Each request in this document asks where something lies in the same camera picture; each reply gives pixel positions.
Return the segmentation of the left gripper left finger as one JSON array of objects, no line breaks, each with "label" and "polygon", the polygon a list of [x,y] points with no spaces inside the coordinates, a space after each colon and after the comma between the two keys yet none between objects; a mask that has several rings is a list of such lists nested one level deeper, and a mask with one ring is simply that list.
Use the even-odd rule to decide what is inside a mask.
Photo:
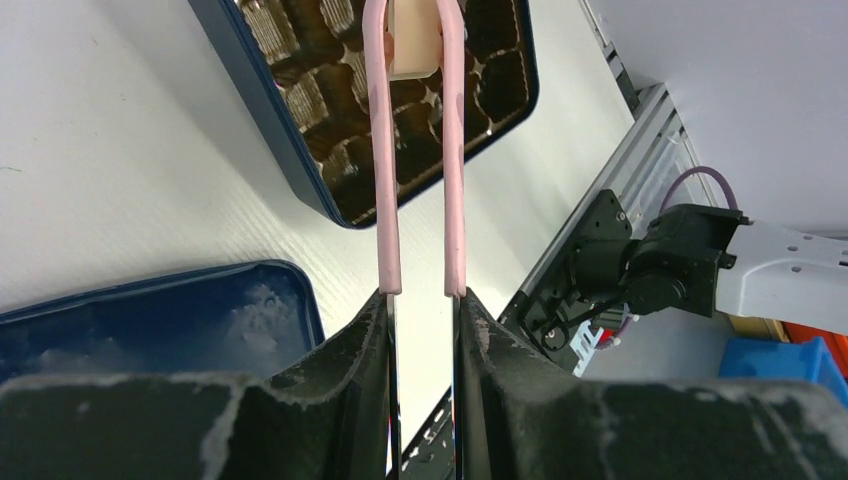
[{"label": "left gripper left finger", "polygon": [[395,446],[393,308],[353,320],[270,380],[44,374],[1,387],[5,479],[381,479]]}]

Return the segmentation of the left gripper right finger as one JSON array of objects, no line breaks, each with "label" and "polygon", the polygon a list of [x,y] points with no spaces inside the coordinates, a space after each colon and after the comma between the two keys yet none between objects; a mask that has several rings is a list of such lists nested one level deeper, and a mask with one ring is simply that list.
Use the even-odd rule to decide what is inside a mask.
[{"label": "left gripper right finger", "polygon": [[454,303],[462,479],[843,479],[847,412],[804,382],[607,382],[573,376]]}]

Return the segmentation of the pink tongs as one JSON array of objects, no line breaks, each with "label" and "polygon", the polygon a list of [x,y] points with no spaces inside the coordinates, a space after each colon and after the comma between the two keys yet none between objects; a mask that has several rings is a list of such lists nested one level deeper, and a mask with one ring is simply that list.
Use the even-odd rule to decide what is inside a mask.
[{"label": "pink tongs", "polygon": [[[388,335],[391,470],[402,466],[401,413],[398,397],[396,297],[402,291],[393,109],[389,65],[392,37],[387,25],[389,1],[368,1],[362,35],[375,174],[378,290]],[[458,305],[467,293],[464,205],[465,25],[456,1],[437,1],[441,19],[442,165],[444,179],[444,292]]]}]

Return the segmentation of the white chocolate piece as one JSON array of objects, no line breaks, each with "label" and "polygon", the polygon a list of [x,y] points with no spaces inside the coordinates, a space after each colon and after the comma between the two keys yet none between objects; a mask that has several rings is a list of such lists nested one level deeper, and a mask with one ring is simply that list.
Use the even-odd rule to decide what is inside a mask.
[{"label": "white chocolate piece", "polygon": [[391,81],[427,78],[440,67],[441,19],[436,0],[393,0],[387,5],[393,55]]}]

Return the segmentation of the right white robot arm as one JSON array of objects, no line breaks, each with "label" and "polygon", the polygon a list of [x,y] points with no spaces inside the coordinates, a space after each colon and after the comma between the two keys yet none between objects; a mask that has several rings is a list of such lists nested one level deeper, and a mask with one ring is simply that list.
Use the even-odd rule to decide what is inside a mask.
[{"label": "right white robot arm", "polygon": [[579,299],[599,312],[676,308],[847,332],[846,240],[751,220],[738,210],[679,204],[640,239],[579,238],[567,265]]}]

